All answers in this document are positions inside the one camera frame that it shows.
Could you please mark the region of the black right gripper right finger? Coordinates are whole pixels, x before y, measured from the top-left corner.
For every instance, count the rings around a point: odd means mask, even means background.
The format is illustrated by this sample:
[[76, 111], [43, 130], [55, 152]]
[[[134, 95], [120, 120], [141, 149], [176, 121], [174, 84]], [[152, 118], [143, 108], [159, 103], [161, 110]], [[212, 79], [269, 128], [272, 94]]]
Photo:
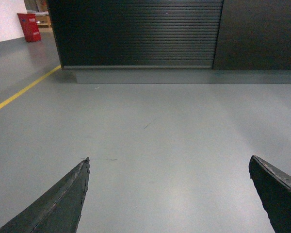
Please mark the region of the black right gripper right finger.
[[291, 233], [291, 176], [253, 155], [249, 174], [276, 233]]

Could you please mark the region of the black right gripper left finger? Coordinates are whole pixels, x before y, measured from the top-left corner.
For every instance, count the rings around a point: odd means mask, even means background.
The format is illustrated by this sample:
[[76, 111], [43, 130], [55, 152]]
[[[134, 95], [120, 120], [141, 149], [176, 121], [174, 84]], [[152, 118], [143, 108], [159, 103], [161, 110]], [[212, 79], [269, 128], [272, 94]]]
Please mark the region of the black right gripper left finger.
[[25, 210], [0, 228], [0, 233], [75, 233], [81, 219], [90, 176], [87, 157]]

